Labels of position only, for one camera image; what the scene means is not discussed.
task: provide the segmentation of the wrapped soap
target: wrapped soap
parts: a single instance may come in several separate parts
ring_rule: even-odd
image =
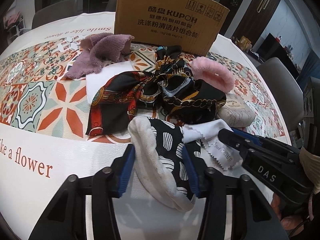
[[[240,96],[226,94],[227,102],[218,111],[216,117],[222,119],[230,127],[247,127],[256,115]]]

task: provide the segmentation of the door handle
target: door handle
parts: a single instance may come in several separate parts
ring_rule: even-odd
[[[263,7],[263,2],[264,2],[265,0],[261,0],[261,2],[259,3],[259,6],[258,6],[258,8],[257,8],[257,13],[259,13],[259,12],[261,12],[261,10],[262,10],[262,7]]]
[[[262,6],[263,9],[265,9],[268,5],[268,3],[270,2],[270,0],[266,0]]]

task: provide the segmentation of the round table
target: round table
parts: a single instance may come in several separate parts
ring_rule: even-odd
[[[81,14],[43,25],[18,37],[0,56],[0,212],[12,230],[28,239],[39,216],[70,174],[91,176],[123,154],[128,132],[85,135],[90,105],[86,80],[68,80],[65,73],[81,53],[85,36],[113,32],[115,13]],[[158,46],[132,43],[125,56],[134,70],[154,71]],[[187,63],[193,55],[180,55]],[[279,108],[259,72],[249,59],[221,35],[208,58],[228,67],[236,78],[232,93],[241,96],[256,113],[247,131],[289,143]],[[139,114],[171,120],[156,110]],[[208,166],[215,166],[202,150]],[[239,177],[242,167],[222,171]],[[272,192],[253,178],[267,200]],[[204,208],[197,200],[186,213],[156,201],[135,172],[127,192],[114,200],[122,239],[196,239]],[[87,198],[87,235],[93,239],[90,198]],[[230,237],[231,202],[228,198],[226,239]]]

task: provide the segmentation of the gray chair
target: gray chair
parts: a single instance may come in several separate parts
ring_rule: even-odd
[[[302,91],[282,62],[273,57],[257,67],[274,96],[288,131],[303,120]]]
[[[77,15],[78,0],[63,0],[49,5],[39,11],[33,17],[32,29],[56,20]]]
[[[109,0],[106,6],[106,12],[115,12],[117,8],[117,0]]]

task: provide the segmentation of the fuzzy pink ring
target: fuzzy pink ring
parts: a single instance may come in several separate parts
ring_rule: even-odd
[[[217,61],[206,57],[197,57],[190,65],[195,80],[203,79],[224,93],[229,93],[233,89],[235,78],[232,72]]]

